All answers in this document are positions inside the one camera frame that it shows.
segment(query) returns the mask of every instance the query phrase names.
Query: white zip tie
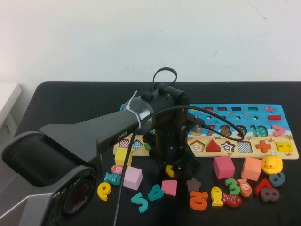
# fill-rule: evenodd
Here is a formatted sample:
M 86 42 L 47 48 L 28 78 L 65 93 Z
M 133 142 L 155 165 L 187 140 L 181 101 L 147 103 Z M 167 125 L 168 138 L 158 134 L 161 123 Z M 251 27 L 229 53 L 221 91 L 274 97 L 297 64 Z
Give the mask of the white zip tie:
M 139 115 L 138 115 L 136 112 L 134 112 L 133 110 L 130 109 L 130 103 L 131 103 L 132 99 L 134 98 L 134 96 L 136 95 L 136 93 L 137 93 L 137 90 L 136 90 L 135 93 L 132 95 L 131 99 L 129 100 L 129 102 L 128 102 L 127 106 L 126 106 L 126 109 L 129 110 L 130 112 L 132 112 L 132 113 L 134 113 L 134 114 L 136 115 L 137 120 L 138 120 L 138 126 L 139 126 L 139 129 L 140 129 L 140 128 L 141 128 L 141 121 L 140 121 Z

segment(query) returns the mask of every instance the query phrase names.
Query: blue puzzle board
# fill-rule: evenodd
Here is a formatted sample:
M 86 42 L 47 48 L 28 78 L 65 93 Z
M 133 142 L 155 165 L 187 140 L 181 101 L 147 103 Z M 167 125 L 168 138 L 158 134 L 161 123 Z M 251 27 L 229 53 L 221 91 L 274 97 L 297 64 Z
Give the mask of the blue puzzle board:
M 247 156 L 254 158 L 263 158 L 267 155 L 278 155 L 282 159 L 298 159 L 299 154 L 289 125 L 287 123 L 285 113 L 281 105 L 270 104 L 191 104 L 192 106 L 202 107 L 216 113 L 225 119 L 239 126 L 245 134 L 245 139 L 242 142 L 236 142 L 215 133 L 210 133 L 209 130 L 203 129 L 200 133 L 189 132 L 188 144 L 196 157 L 216 157 L 229 155 L 233 158 L 245 158 Z M 238 137 L 238 133 L 231 127 L 227 126 L 223 121 L 200 111 L 189 110 L 189 113 L 203 119 L 205 123 L 215 130 L 222 132 L 231 137 Z M 280 115 L 281 120 L 269 120 L 269 115 Z M 274 136 L 276 130 L 272 129 L 273 125 L 277 125 L 285 129 L 285 132 L 280 136 Z M 117 147 L 126 147 L 131 136 L 128 136 L 124 141 L 118 143 L 114 147 L 116 152 Z M 212 152 L 207 149 L 208 144 L 213 140 L 221 148 L 218 152 Z M 270 145 L 270 149 L 263 153 L 261 149 L 256 148 L 256 145 L 264 141 Z M 280 144 L 285 144 L 291 147 L 289 151 L 279 151 L 277 147 Z M 132 154 L 139 156 L 148 156 L 148 151 L 144 147 L 142 136 L 137 136 L 135 140 L 135 149 L 132 149 Z

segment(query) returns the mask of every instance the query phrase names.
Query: red triangle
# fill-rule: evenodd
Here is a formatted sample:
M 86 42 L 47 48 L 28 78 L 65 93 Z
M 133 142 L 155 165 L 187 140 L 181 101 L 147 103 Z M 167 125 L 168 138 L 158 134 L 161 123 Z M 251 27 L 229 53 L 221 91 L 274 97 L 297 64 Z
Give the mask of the red triangle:
M 214 141 L 211 140 L 208 146 L 206 147 L 207 152 L 220 152 L 221 147 Z

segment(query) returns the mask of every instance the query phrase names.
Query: yellow fish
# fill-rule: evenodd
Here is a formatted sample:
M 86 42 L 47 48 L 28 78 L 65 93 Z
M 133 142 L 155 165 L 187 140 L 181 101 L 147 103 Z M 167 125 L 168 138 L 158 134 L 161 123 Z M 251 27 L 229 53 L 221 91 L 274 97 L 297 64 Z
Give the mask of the yellow fish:
M 211 190 L 212 206 L 223 206 L 222 191 L 219 187 L 214 187 Z

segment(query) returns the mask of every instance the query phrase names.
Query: pink cube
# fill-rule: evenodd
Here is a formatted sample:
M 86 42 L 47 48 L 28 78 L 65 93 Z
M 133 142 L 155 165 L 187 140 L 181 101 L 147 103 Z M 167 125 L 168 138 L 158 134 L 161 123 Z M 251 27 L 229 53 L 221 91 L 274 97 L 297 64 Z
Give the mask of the pink cube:
M 163 180 L 161 189 L 165 194 L 175 196 L 177 194 L 177 181 L 176 180 Z
M 258 180 L 261 173 L 261 160 L 251 157 L 246 157 L 243 171 L 241 171 L 242 178 L 248 178 L 250 180 Z
M 128 166 L 124 175 L 123 186 L 137 191 L 141 181 L 142 170 Z
M 213 168 L 218 179 L 232 178 L 235 167 L 230 156 L 221 156 L 214 158 Z

